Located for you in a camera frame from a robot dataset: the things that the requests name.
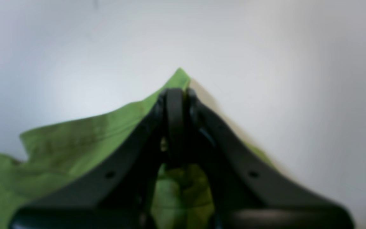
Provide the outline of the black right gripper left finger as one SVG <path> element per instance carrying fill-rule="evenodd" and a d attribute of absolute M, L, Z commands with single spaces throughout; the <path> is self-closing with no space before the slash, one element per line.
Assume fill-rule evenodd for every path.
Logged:
<path fill-rule="evenodd" d="M 181 160 L 185 93 L 161 92 L 127 139 L 72 183 L 21 207 L 10 229 L 156 229 L 151 204 L 158 170 Z"/>

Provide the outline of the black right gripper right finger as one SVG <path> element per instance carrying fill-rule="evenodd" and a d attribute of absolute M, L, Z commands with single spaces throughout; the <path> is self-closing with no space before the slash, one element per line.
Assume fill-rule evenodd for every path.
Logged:
<path fill-rule="evenodd" d="M 263 162 L 187 90 L 193 161 L 205 172 L 222 229 L 353 229 L 340 204 L 292 182 Z"/>

